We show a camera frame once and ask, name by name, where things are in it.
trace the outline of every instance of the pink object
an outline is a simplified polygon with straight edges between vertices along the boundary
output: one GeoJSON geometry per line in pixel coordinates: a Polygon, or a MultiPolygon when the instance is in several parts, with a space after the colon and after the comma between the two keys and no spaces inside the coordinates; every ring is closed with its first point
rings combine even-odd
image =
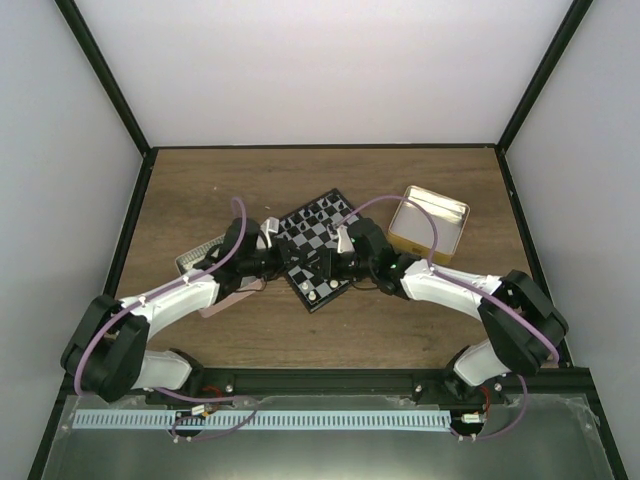
{"type": "Polygon", "coordinates": [[[256,293],[256,290],[260,290],[263,287],[264,287],[264,280],[261,280],[261,279],[258,278],[254,282],[251,282],[250,284],[245,285],[244,287],[242,287],[236,293],[232,293],[231,295],[229,295],[227,298],[225,298],[221,302],[214,303],[210,307],[203,308],[202,310],[198,310],[198,311],[200,312],[200,315],[202,316],[202,318],[209,318],[209,317],[215,315],[216,313],[220,312],[221,310],[224,310],[225,308],[230,307],[234,303],[239,302],[240,300],[243,300],[243,299],[247,298],[252,293],[256,293]]]}

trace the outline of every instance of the ventilation slots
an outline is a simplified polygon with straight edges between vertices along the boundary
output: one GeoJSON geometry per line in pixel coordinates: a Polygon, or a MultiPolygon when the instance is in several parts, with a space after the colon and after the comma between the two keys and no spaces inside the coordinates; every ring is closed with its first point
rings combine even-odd
{"type": "MultiPolygon", "coordinates": [[[[79,410],[75,429],[164,430],[175,422],[173,411],[79,410]]],[[[225,430],[249,415],[222,410],[206,419],[188,419],[178,429],[225,430]]],[[[442,411],[259,411],[243,430],[404,430],[447,432],[451,414],[442,411]]]]}

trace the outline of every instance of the black metal frame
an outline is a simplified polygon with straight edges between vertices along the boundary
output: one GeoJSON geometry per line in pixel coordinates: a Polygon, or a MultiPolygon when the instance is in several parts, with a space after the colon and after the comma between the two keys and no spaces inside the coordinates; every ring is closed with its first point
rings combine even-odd
{"type": "MultiPolygon", "coordinates": [[[[574,0],[563,22],[558,28],[546,54],[538,66],[520,103],[513,113],[503,135],[497,145],[494,144],[401,144],[401,145],[270,145],[270,146],[212,146],[212,147],[159,147],[151,148],[138,125],[122,91],[111,73],[98,45],[96,44],[87,24],[73,0],[56,0],[61,13],[66,19],[78,43],[114,108],[129,131],[131,138],[138,147],[143,162],[135,185],[131,203],[127,211],[120,239],[116,248],[109,275],[104,287],[104,293],[115,296],[120,276],[127,257],[131,239],[142,208],[145,192],[151,178],[153,166],[160,148],[493,148],[498,165],[503,175],[505,187],[509,193],[511,207],[522,239],[529,267],[534,281],[549,294],[544,273],[536,253],[531,233],[526,223],[525,215],[520,204],[513,179],[509,172],[506,152],[522,127],[527,115],[531,111],[536,99],[544,88],[554,67],[561,58],[564,49],[569,44],[582,18],[585,16],[593,0],[574,0]]],[[[609,424],[600,404],[598,393],[593,384],[588,369],[573,367],[566,343],[560,346],[563,360],[560,369],[544,369],[535,377],[527,379],[532,393],[582,393],[585,394],[592,411],[599,417],[599,433],[609,463],[618,480],[627,479],[624,466],[618,453],[615,441],[609,429],[609,424]]],[[[412,369],[412,370],[302,370],[302,369],[205,369],[205,377],[212,383],[230,382],[238,394],[251,395],[300,395],[300,394],[385,394],[413,396],[417,384],[425,381],[435,381],[442,375],[440,369],[412,369]]],[[[514,378],[502,379],[503,391],[518,392],[519,382],[514,378]]],[[[62,414],[62,407],[67,395],[73,394],[73,382],[66,376],[60,388],[59,395],[53,406],[51,417],[42,438],[40,448],[33,462],[30,480],[41,478],[51,442],[62,414]]],[[[442,397],[425,391],[421,394],[421,403],[441,403],[442,397]]]]}

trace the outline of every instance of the cable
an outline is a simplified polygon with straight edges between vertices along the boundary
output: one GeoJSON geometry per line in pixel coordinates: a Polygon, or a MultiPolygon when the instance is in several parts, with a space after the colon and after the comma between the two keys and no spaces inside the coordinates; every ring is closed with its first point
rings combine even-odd
{"type": "Polygon", "coordinates": [[[365,202],[362,205],[360,205],[355,210],[352,210],[351,213],[349,213],[346,217],[344,217],[338,223],[334,223],[333,224],[333,228],[335,228],[337,230],[340,225],[343,225],[351,217],[353,217],[354,215],[357,215],[362,210],[367,208],[369,205],[373,205],[374,203],[377,203],[377,202],[379,202],[381,200],[401,200],[403,202],[408,203],[409,205],[413,205],[420,212],[422,212],[422,214],[425,217],[427,217],[427,220],[429,220],[429,223],[431,224],[431,230],[433,231],[433,244],[431,245],[431,250],[429,250],[429,253],[427,255],[427,264],[429,266],[431,266],[431,263],[432,263],[431,260],[433,259],[433,255],[434,255],[434,253],[436,251],[436,246],[438,245],[438,228],[436,227],[436,222],[433,220],[433,217],[431,216],[431,214],[429,212],[427,212],[419,203],[414,202],[410,198],[401,197],[400,195],[381,195],[379,197],[372,198],[368,202],[365,202]]]}
{"type": "MultiPolygon", "coordinates": [[[[240,244],[244,239],[244,233],[247,228],[247,209],[245,208],[241,198],[233,197],[231,199],[231,208],[236,214],[237,214],[237,211],[235,210],[236,204],[240,208],[240,215],[242,218],[242,224],[240,227],[240,235],[238,235],[238,240],[236,241],[233,248],[229,250],[229,253],[227,253],[227,255],[224,256],[224,258],[222,258],[219,262],[215,263],[208,269],[202,272],[198,272],[192,277],[190,277],[189,278],[190,281],[198,280],[204,277],[205,275],[209,275],[210,273],[216,271],[218,268],[220,268],[222,265],[228,262],[229,259],[233,257],[233,255],[236,253],[238,248],[240,248],[240,244]]],[[[154,298],[157,298],[160,295],[164,295],[165,293],[170,292],[174,288],[184,285],[184,283],[185,283],[184,279],[178,278],[175,281],[165,285],[164,287],[154,291],[153,293],[145,293],[141,297],[144,297],[145,301],[153,300],[154,298]]],[[[80,357],[80,362],[78,362],[78,367],[76,368],[75,378],[73,379],[73,388],[78,396],[83,396],[85,394],[85,392],[82,390],[82,374],[84,373],[84,369],[87,366],[87,362],[89,360],[89,357],[93,353],[93,350],[96,348],[100,340],[102,340],[102,337],[104,337],[104,335],[107,333],[107,331],[109,331],[111,327],[113,327],[117,322],[119,322],[122,318],[124,318],[124,316],[127,315],[129,312],[131,312],[132,310],[135,310],[141,305],[142,303],[140,301],[136,301],[136,302],[133,302],[128,307],[125,307],[119,312],[117,312],[102,326],[100,330],[98,330],[98,332],[91,339],[91,341],[87,345],[87,348],[82,354],[82,357],[80,357]]]]}
{"type": "Polygon", "coordinates": [[[363,292],[370,292],[373,290],[378,290],[378,287],[359,287],[357,283],[352,283],[351,286],[356,290],[362,290],[363,292]]]}
{"type": "MultiPolygon", "coordinates": [[[[476,437],[474,441],[490,440],[492,438],[500,437],[500,436],[504,435],[505,433],[508,433],[511,430],[513,430],[515,428],[515,426],[518,425],[518,423],[520,423],[520,421],[524,417],[524,414],[527,411],[527,406],[529,404],[529,390],[527,389],[527,383],[525,382],[525,380],[522,377],[522,375],[516,375],[516,376],[518,377],[518,380],[520,380],[520,384],[522,385],[522,407],[520,408],[520,411],[518,412],[518,416],[515,418],[515,420],[513,422],[511,422],[509,425],[504,427],[502,430],[498,430],[497,432],[490,433],[489,435],[483,435],[481,437],[476,437]]],[[[461,435],[458,432],[456,432],[453,429],[453,427],[451,427],[451,433],[453,435],[455,435],[456,437],[458,437],[458,438],[460,438],[460,437],[465,438],[464,435],[461,435]]]]}
{"type": "MultiPolygon", "coordinates": [[[[249,423],[251,420],[253,420],[253,418],[256,416],[256,414],[258,413],[257,410],[254,410],[251,412],[251,414],[245,418],[244,420],[242,420],[241,422],[236,423],[233,427],[227,429],[227,430],[223,430],[222,432],[218,432],[218,433],[214,433],[213,435],[207,435],[206,437],[201,437],[201,436],[197,436],[197,437],[188,437],[189,442],[204,442],[205,440],[213,440],[214,438],[220,438],[220,437],[225,437],[231,433],[235,433],[238,430],[240,430],[242,427],[244,427],[247,423],[249,423]]],[[[173,441],[174,442],[178,442],[178,438],[180,438],[178,436],[178,432],[176,431],[176,428],[178,427],[178,425],[180,425],[182,422],[186,421],[186,420],[190,420],[190,419],[198,419],[200,420],[200,417],[195,417],[193,415],[189,415],[186,417],[181,417],[178,418],[174,424],[171,426],[171,435],[173,436],[173,441]]]]}
{"type": "Polygon", "coordinates": [[[438,246],[438,229],[436,227],[436,223],[435,223],[433,217],[431,216],[431,214],[429,212],[427,212],[418,203],[414,202],[413,200],[411,200],[411,199],[409,199],[407,197],[401,197],[399,195],[381,195],[379,197],[373,198],[373,199],[369,200],[368,202],[365,202],[362,205],[360,205],[358,208],[356,208],[351,213],[349,213],[349,215],[347,215],[342,220],[340,220],[338,223],[336,223],[334,225],[334,227],[337,229],[340,225],[345,223],[353,215],[356,215],[361,210],[364,210],[365,208],[367,208],[369,205],[377,203],[377,202],[379,202],[381,200],[400,200],[402,202],[406,202],[406,203],[416,207],[427,218],[427,220],[431,224],[431,228],[433,230],[433,243],[431,244],[431,248],[429,249],[429,254],[427,255],[426,260],[427,260],[427,266],[429,267],[429,269],[431,270],[431,272],[434,275],[436,275],[436,276],[438,276],[438,277],[442,278],[443,280],[446,280],[446,281],[448,281],[450,283],[453,283],[454,285],[458,285],[459,287],[466,288],[467,290],[470,290],[471,292],[473,292],[473,293],[475,293],[477,295],[480,295],[482,298],[484,298],[487,301],[493,303],[496,307],[498,307],[500,310],[505,312],[513,320],[515,320],[518,324],[520,324],[523,328],[525,328],[540,343],[542,343],[542,345],[544,345],[544,347],[553,356],[554,363],[559,363],[560,362],[560,354],[558,353],[558,350],[556,349],[556,347],[549,341],[549,339],[547,337],[545,337],[542,333],[540,333],[540,331],[538,331],[533,325],[531,325],[524,318],[522,318],[522,316],[519,315],[515,310],[513,310],[509,305],[507,305],[506,303],[504,303],[501,300],[497,299],[496,297],[494,297],[490,293],[487,293],[487,292],[485,292],[483,290],[480,290],[479,288],[477,288],[476,286],[474,286],[474,285],[472,285],[470,283],[463,282],[462,280],[458,280],[457,278],[450,277],[450,276],[440,272],[438,270],[438,268],[433,265],[433,262],[432,262],[433,255],[434,255],[434,253],[436,251],[436,247],[438,246]]]}
{"type": "Polygon", "coordinates": [[[438,271],[437,268],[432,269],[433,273],[450,282],[453,283],[454,285],[458,285],[459,287],[462,288],[466,288],[467,290],[476,293],[478,295],[480,295],[482,298],[488,300],[489,302],[493,303],[496,307],[498,307],[500,310],[502,310],[503,312],[505,312],[507,315],[509,315],[512,319],[514,319],[517,323],[519,323],[521,326],[523,326],[531,335],[533,335],[540,343],[542,343],[545,348],[547,350],[549,350],[549,352],[551,352],[551,355],[553,356],[553,361],[554,363],[559,363],[560,362],[560,354],[558,353],[558,350],[556,349],[556,347],[553,345],[553,343],[551,343],[549,341],[549,339],[547,337],[545,337],[544,335],[542,335],[542,333],[540,333],[540,331],[538,329],[536,329],[533,325],[531,325],[529,322],[527,322],[524,318],[522,318],[522,316],[520,316],[513,308],[511,308],[509,305],[507,305],[506,303],[504,303],[502,300],[498,300],[496,297],[494,297],[493,295],[491,295],[490,293],[485,292],[484,290],[479,289],[478,287],[467,283],[467,282],[463,282],[461,280],[458,280],[457,278],[453,278],[450,277],[449,275],[446,275],[444,273],[441,273],[440,271],[438,271]]]}
{"type": "MultiPolygon", "coordinates": [[[[247,423],[249,423],[251,420],[253,420],[253,418],[257,415],[258,413],[258,401],[253,398],[253,397],[248,397],[246,395],[236,395],[233,397],[215,397],[215,398],[199,398],[199,397],[188,397],[186,395],[182,395],[181,393],[177,393],[174,392],[172,390],[167,390],[166,388],[162,388],[162,387],[158,387],[155,388],[154,390],[156,390],[157,392],[162,393],[163,395],[167,395],[168,397],[172,397],[175,398],[177,400],[182,400],[183,402],[190,402],[190,403],[224,403],[224,402],[231,402],[234,400],[251,400],[252,402],[256,402],[256,408],[253,409],[253,411],[251,412],[251,414],[245,418],[244,420],[242,420],[241,422],[238,422],[236,425],[234,425],[233,427],[227,429],[227,430],[223,430],[222,432],[218,432],[214,435],[208,435],[206,437],[195,437],[192,438],[191,441],[196,441],[196,442],[201,442],[203,440],[211,440],[213,438],[220,438],[220,437],[224,437],[226,435],[229,435],[230,433],[234,433],[236,431],[238,431],[239,429],[241,429],[242,427],[244,427],[247,423]]],[[[191,419],[191,418],[198,418],[195,416],[187,416],[187,417],[182,417],[180,419],[177,419],[174,424],[171,427],[171,434],[173,435],[174,441],[176,441],[176,439],[178,438],[178,434],[176,432],[176,428],[178,427],[178,425],[180,425],[180,423],[191,419]]]]}
{"type": "Polygon", "coordinates": [[[482,385],[480,387],[480,391],[482,393],[484,393],[484,398],[486,400],[486,406],[484,407],[484,414],[486,416],[486,419],[489,420],[489,408],[491,408],[491,397],[489,396],[489,389],[487,387],[485,387],[484,385],[482,385]]]}

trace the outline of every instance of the chessboard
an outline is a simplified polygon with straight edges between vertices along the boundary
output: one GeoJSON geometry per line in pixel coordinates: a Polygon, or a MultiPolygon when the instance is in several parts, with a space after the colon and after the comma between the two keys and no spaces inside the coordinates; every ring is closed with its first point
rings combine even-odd
{"type": "MultiPolygon", "coordinates": [[[[337,247],[337,239],[328,231],[329,225],[342,220],[352,211],[353,206],[334,188],[281,217],[280,231],[275,238],[288,240],[290,246],[306,259],[306,265],[313,265],[314,261],[318,261],[316,253],[319,248],[337,247]]],[[[356,214],[346,224],[350,225],[358,218],[360,215],[356,214]]],[[[285,278],[309,313],[344,293],[351,283],[349,280],[324,280],[304,266],[291,268],[285,278]]]]}

